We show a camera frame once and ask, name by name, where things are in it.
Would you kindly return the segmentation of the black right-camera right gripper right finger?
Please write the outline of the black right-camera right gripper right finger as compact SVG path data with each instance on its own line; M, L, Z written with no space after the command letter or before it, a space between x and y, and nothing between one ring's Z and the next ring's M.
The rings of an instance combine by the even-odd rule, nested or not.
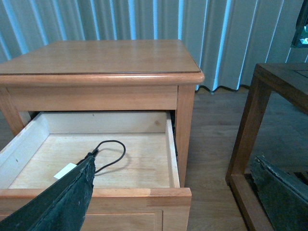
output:
M257 156L251 174L265 212L276 231L308 229L308 186Z

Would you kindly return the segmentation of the black right-camera right gripper left finger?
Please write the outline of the black right-camera right gripper left finger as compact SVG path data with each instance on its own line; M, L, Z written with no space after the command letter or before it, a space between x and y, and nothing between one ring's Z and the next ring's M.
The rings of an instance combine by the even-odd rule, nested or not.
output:
M92 193L95 159L88 157L0 222L2 231L79 231Z

